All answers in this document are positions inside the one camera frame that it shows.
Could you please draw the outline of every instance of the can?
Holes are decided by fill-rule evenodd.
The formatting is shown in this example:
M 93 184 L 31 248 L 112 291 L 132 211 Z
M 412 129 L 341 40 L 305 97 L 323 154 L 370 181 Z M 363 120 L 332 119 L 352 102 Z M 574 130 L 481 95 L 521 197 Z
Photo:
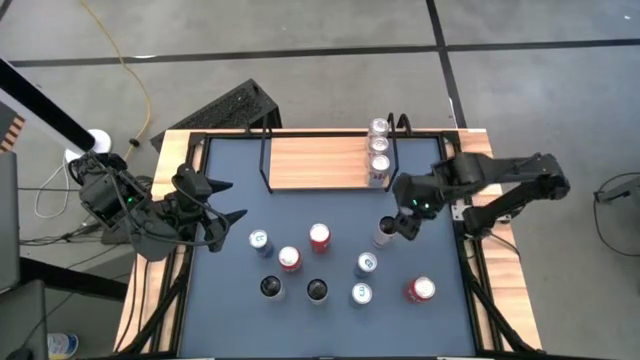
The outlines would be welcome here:
M 302 266 L 302 258 L 300 252 L 293 246 L 285 246 L 278 254 L 278 261 L 282 270 L 286 272 L 294 272 Z
M 286 295 L 282 281 L 273 275 L 269 275 L 260 281 L 260 292 L 269 300 L 274 301 L 281 301 Z
M 307 296 L 313 305 L 322 305 L 327 301 L 329 287 L 322 279 L 313 279 L 307 285 Z
M 382 136 L 386 138 L 387 135 L 389 135 L 389 122 L 387 119 L 377 118 L 371 120 L 369 123 L 369 138 L 374 136 Z
M 385 216 L 378 222 L 376 230 L 373 233 L 373 246 L 378 249 L 391 243 L 394 235 L 396 234 L 393 227 L 394 219 L 391 216 Z
M 356 277 L 365 278 L 373 272 L 373 270 L 378 267 L 378 259 L 375 255 L 369 252 L 362 253 L 358 256 L 358 261 L 356 261 L 356 268 L 354 270 L 354 274 Z
M 349 294 L 349 302 L 351 306 L 355 308 L 365 307 L 371 302 L 373 298 L 373 291 L 371 287 L 365 283 L 357 283 L 351 288 L 351 294 Z
M 391 162 L 385 155 L 376 155 L 369 161 L 369 186 L 382 187 L 389 174 Z
M 331 243 L 331 231 L 325 224 L 315 224 L 309 230 L 311 249 L 316 254 L 324 254 L 329 250 Z
M 264 230 L 253 230 L 249 235 L 249 244 L 256 249 L 258 255 L 263 258 L 269 258 L 273 255 L 273 244 L 269 241 L 267 232 Z
M 78 350 L 78 336 L 75 334 L 47 334 L 47 347 L 50 360 L 69 359 Z
M 426 276 L 419 276 L 407 284 L 404 294 L 410 303 L 429 301 L 436 293 L 436 285 Z
M 367 148 L 369 159 L 376 155 L 386 155 L 389 150 L 389 140 L 382 136 L 374 136 L 369 140 Z

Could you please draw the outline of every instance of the red soda can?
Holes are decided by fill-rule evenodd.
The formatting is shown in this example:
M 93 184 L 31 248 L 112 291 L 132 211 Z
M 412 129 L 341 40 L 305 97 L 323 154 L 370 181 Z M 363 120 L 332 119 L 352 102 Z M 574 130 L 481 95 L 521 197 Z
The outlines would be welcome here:
M 311 249 L 316 254 L 323 254 L 329 250 L 331 243 L 331 231 L 325 224 L 315 224 L 309 230 L 309 242 Z
M 278 254 L 278 261 L 282 270 L 286 272 L 294 272 L 302 265 L 302 258 L 298 249 L 293 246 L 285 246 Z
M 410 303 L 429 301 L 436 293 L 436 285 L 426 276 L 419 276 L 407 284 L 404 295 Z

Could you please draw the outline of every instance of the yellow cable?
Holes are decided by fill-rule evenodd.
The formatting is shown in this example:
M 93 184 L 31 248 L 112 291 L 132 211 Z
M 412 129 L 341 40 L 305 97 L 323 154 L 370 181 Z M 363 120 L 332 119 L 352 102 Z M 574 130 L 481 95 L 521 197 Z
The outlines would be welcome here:
M 85 10 L 87 10 L 89 15 L 91 15 L 93 20 L 96 21 L 98 26 L 100 26 L 100 29 L 102 30 L 104 35 L 107 37 L 107 39 L 111 43 L 111 46 L 113 46 L 113 49 L 116 51 L 116 54 L 118 54 L 118 60 L 120 60 L 120 64 L 122 64 L 122 67 L 124 67 L 124 69 L 127 70 L 129 74 L 131 74 L 136 79 L 136 81 L 138 82 L 138 85 L 140 85 L 140 89 L 142 89 L 142 92 L 144 93 L 145 102 L 147 103 L 147 118 L 144 121 L 144 125 L 142 126 L 142 128 L 140 128 L 140 131 L 138 131 L 138 134 L 135 136 L 135 139 L 139 140 L 140 136 L 142 136 L 142 134 L 147 130 L 147 127 L 149 127 L 149 123 L 151 122 L 151 99 L 149 98 L 149 93 L 147 93 L 147 89 L 144 87 L 144 84 L 142 83 L 142 80 L 140 80 L 138 75 L 136 75 L 136 73 L 133 72 L 133 70 L 131 70 L 127 66 L 127 64 L 125 64 L 124 60 L 122 59 L 122 55 L 120 54 L 120 49 L 118 49 L 118 45 L 116 45 L 115 41 L 113 41 L 113 38 L 111 38 L 111 35 L 109 35 L 109 32 L 107 31 L 107 29 L 105 29 L 104 25 L 102 25 L 102 22 L 100 21 L 100 19 L 98 19 L 98 16 L 96 16 L 96 14 L 91 10 L 91 8 L 89 7 L 89 5 L 87 5 L 85 0 L 80 0 L 80 3 L 85 8 Z M 133 150 L 133 148 L 134 146 L 130 145 L 129 150 L 127 150 L 127 152 L 124 154 L 125 161 L 129 158 L 129 155 L 131 154 L 131 151 Z

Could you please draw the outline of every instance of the gray floor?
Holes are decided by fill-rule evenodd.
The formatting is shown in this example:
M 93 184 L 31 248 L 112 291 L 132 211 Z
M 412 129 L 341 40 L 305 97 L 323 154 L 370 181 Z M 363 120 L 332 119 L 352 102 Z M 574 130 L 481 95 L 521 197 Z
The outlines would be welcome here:
M 434 44 L 420 0 L 89 1 L 125 55 L 182 54 L 365 45 Z M 640 5 L 628 0 L 437 0 L 450 44 L 640 37 Z M 0 22 L 9 60 L 112 56 L 75 0 L 14 1 Z M 604 247 L 595 234 L 592 192 L 607 178 L 637 171 L 637 67 L 640 47 L 450 54 L 470 127 L 489 129 L 496 156 L 555 154 L 572 192 L 529 206 L 514 222 L 525 277 L 545 349 L 552 353 L 634 359 L 640 352 L 640 262 Z M 136 65 L 150 91 L 155 134 L 254 78 L 281 108 L 287 127 L 353 127 L 389 111 L 414 126 L 452 127 L 436 54 L 336 56 Z M 86 127 L 107 130 L 114 151 L 144 120 L 136 84 L 118 66 L 25 68 Z M 59 166 L 62 149 L 27 126 L 16 152 L 22 186 L 38 186 Z M 131 159 L 152 175 L 157 154 Z M 53 186 L 63 186 L 59 177 Z M 60 194 L 42 199 L 53 211 Z M 84 212 L 72 196 L 54 220 L 33 215 L 34 194 L 20 194 L 24 238 L 62 233 Z M 638 209 L 602 208 L 607 238 L 640 252 Z M 101 251 L 98 244 L 23 249 L 61 266 Z M 85 264 L 106 276 L 129 270 L 125 247 Z M 55 294 L 50 296 L 54 302 Z M 106 354 L 119 304 L 75 297 L 50 321 L 81 335 L 83 356 Z

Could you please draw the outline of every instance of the dark blue table surface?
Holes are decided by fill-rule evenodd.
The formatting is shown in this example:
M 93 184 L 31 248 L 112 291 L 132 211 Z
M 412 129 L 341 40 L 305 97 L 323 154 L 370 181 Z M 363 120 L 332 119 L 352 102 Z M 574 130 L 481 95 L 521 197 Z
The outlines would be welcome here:
M 465 300 L 451 213 L 443 210 L 423 223 L 415 241 L 398 237 L 376 249 L 372 236 L 378 220 L 395 215 L 393 194 L 376 190 L 282 191 L 269 194 L 258 173 L 260 141 L 214 139 L 207 176 L 234 187 L 211 197 L 223 212 L 248 209 L 236 223 L 222 252 L 195 251 L 179 355 L 181 357 L 308 356 L 465 356 L 473 339 Z M 435 139 L 398 140 L 400 171 L 424 174 L 439 161 Z M 332 232 L 328 254 L 311 252 L 309 228 L 324 223 Z M 249 234 L 264 229 L 276 246 L 296 246 L 302 253 L 300 273 L 280 270 L 277 252 L 259 258 Z M 349 305 L 357 256 L 371 251 L 379 261 L 366 279 L 372 302 L 363 309 Z M 427 275 L 436 285 L 434 298 L 409 304 L 404 284 Z M 267 275 L 280 277 L 286 299 L 273 302 L 259 290 Z M 324 279 L 329 298 L 314 306 L 306 284 Z

